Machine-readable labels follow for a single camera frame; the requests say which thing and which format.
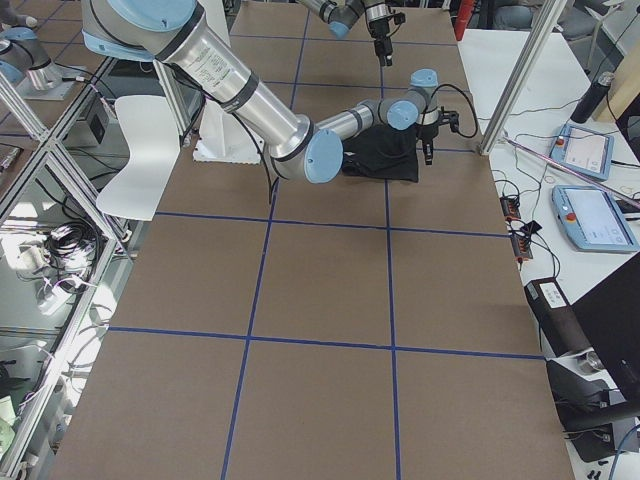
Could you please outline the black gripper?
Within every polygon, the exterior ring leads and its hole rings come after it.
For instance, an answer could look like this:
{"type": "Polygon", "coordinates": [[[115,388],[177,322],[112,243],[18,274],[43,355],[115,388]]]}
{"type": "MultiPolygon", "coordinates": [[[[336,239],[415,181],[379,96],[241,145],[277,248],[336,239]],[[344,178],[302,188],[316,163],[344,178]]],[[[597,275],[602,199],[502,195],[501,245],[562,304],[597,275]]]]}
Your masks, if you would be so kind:
{"type": "Polygon", "coordinates": [[[367,7],[367,29],[374,39],[374,50],[381,67],[393,65],[390,23],[400,26],[405,21],[405,14],[389,5],[369,5],[367,7]]]}
{"type": "Polygon", "coordinates": [[[448,126],[451,132],[458,133],[459,113],[438,107],[423,114],[417,122],[417,138],[421,141],[426,165],[433,164],[434,140],[442,126],[448,126]]]}

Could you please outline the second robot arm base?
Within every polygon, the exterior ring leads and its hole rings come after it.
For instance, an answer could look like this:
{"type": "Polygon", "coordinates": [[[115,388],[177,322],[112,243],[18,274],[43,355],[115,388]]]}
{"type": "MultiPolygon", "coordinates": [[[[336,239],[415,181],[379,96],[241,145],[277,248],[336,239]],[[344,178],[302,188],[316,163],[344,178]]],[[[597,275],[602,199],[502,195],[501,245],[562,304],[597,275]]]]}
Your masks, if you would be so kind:
{"type": "Polygon", "coordinates": [[[27,27],[11,27],[1,32],[1,73],[12,84],[28,79],[37,91],[47,91],[62,83],[60,68],[27,27]]]}

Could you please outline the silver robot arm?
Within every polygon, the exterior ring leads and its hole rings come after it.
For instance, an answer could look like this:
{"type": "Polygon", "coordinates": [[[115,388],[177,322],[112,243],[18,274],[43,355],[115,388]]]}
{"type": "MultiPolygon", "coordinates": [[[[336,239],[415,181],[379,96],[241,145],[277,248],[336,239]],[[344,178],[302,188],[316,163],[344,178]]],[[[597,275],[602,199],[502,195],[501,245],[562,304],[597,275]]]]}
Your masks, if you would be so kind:
{"type": "Polygon", "coordinates": [[[403,12],[388,1],[348,0],[343,4],[330,0],[301,0],[299,4],[314,13],[337,39],[343,39],[364,18],[381,67],[393,65],[392,36],[406,22],[403,12]]]}
{"type": "Polygon", "coordinates": [[[266,168],[283,179],[331,181],[342,167],[344,140],[375,125],[418,134],[456,125],[453,113],[437,105],[439,84],[431,69],[414,72],[399,98],[364,100],[314,123],[293,113],[232,52],[197,1],[84,1],[81,11],[89,50],[177,69],[263,140],[266,168]]]}

